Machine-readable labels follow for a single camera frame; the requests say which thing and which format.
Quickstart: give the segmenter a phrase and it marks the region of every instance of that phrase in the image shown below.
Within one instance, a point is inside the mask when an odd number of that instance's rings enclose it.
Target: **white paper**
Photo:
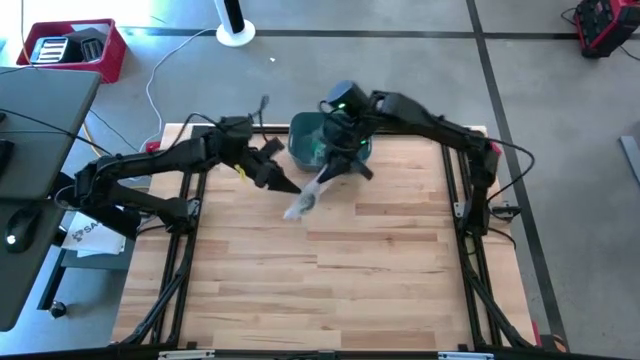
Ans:
[[[96,253],[117,255],[124,249],[125,242],[126,237],[123,235],[82,213],[76,213],[67,230],[62,248],[79,250],[78,257]]]

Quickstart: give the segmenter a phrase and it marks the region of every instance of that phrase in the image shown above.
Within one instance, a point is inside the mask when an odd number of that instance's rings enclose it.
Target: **metal bracket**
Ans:
[[[460,353],[439,352],[438,360],[493,360],[493,354],[486,353]]]
[[[195,359],[213,359],[215,350],[175,350],[161,351],[158,354],[158,360],[195,360]]]
[[[522,211],[519,206],[511,205],[507,200],[503,201],[500,205],[489,204],[489,208],[491,209],[491,213],[499,215],[508,221],[511,221],[513,218],[520,215],[520,212]]]
[[[200,199],[189,199],[187,202],[187,210],[190,216],[197,217],[200,215]]]
[[[456,216],[456,218],[461,219],[462,216],[464,215],[464,207],[465,207],[465,202],[464,201],[458,201],[458,202],[454,202],[453,203],[453,211],[454,211],[454,215]]]

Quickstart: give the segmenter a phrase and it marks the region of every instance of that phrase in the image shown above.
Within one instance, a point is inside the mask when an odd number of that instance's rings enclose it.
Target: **computer mouse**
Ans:
[[[30,205],[11,215],[7,221],[3,239],[4,247],[8,252],[21,253],[31,246],[41,213],[39,206]]]

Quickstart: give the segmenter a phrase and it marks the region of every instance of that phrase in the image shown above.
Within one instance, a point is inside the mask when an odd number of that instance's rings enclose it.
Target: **gray desk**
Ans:
[[[73,134],[82,121],[100,84],[92,72],[23,69],[0,75],[0,108],[55,124]],[[8,115],[1,131],[51,130]],[[42,262],[52,244],[64,211],[45,200],[62,169],[73,140],[57,134],[1,134],[16,143],[15,157],[0,178],[0,236],[9,217],[39,199],[44,209],[31,247],[11,254],[0,247],[0,331],[11,329],[22,310]]]
[[[23,69],[7,73],[0,75],[0,112],[19,112],[76,134],[99,85],[100,75],[93,72]],[[44,199],[73,144],[73,139],[62,133],[5,133],[24,130],[55,131],[7,114],[0,123],[0,138],[16,146],[0,177],[0,199]]]

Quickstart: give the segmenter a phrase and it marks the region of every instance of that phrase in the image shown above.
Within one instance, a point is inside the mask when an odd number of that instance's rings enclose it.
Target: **green bowl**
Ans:
[[[289,141],[287,149],[298,169],[317,173],[325,164],[324,149],[326,145],[320,141],[324,114],[319,112],[299,113],[289,125]],[[371,155],[371,139],[367,146],[358,151],[358,159],[365,164]]]

